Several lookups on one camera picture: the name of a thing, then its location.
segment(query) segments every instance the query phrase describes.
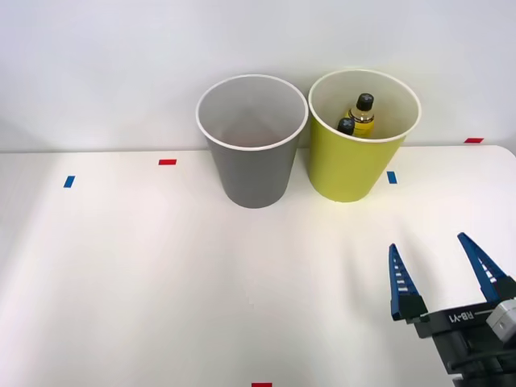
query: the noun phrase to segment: bottle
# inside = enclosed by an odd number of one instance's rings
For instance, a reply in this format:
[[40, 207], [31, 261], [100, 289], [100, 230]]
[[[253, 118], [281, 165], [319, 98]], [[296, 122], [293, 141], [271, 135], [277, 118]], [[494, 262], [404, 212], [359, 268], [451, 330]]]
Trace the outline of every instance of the bottle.
[[345, 135], [353, 135], [353, 132], [355, 131], [355, 120], [341, 119], [337, 126], [337, 131], [344, 133]]
[[344, 117], [355, 120], [354, 136], [368, 139], [374, 129], [374, 113], [372, 103], [374, 97], [371, 94], [363, 93], [358, 97], [356, 105], [347, 111]]

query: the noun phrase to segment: yellow cup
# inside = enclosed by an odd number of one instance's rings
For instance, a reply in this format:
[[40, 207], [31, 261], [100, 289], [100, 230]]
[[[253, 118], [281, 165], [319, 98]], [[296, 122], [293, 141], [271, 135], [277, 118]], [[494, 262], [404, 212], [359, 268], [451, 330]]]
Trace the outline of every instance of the yellow cup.
[[[374, 96], [375, 126], [369, 139], [335, 129], [362, 93]], [[421, 118], [421, 103], [409, 86], [365, 69], [320, 78], [310, 89], [308, 104], [313, 116], [310, 181], [322, 196], [336, 202], [354, 202], [367, 195]]]

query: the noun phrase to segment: blue tape marker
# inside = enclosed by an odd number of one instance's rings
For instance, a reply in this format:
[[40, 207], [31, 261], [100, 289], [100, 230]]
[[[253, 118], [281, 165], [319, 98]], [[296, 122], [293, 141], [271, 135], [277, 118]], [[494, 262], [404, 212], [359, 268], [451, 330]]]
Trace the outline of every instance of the blue tape marker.
[[396, 173], [394, 173], [393, 171], [387, 172], [387, 178], [389, 178], [390, 184], [397, 184]]
[[71, 188], [74, 180], [75, 180], [75, 176], [68, 176], [66, 178], [66, 181], [64, 182], [63, 188]]

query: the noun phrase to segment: paper cup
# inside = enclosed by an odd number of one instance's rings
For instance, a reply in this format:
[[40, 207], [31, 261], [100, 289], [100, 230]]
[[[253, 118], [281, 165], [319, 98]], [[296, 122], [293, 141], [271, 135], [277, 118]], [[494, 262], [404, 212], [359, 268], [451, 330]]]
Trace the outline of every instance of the paper cup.
[[[335, 129], [362, 93], [375, 98], [370, 139]], [[421, 118], [421, 103], [409, 86], [372, 70], [327, 74], [310, 89], [308, 103], [313, 115], [310, 181], [322, 196], [336, 202], [354, 202], [367, 195]]]
[[298, 89], [266, 75], [229, 78], [204, 93], [196, 118], [233, 202], [261, 208], [283, 196], [308, 119]]

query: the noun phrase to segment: white wall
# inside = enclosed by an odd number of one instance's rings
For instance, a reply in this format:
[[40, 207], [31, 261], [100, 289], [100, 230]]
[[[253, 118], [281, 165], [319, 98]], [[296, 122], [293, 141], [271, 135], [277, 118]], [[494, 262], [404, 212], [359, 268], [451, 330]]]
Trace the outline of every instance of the white wall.
[[204, 148], [194, 107], [240, 73], [307, 92], [347, 66], [419, 94], [410, 144], [513, 144], [516, 2], [0, 0], [0, 150]]

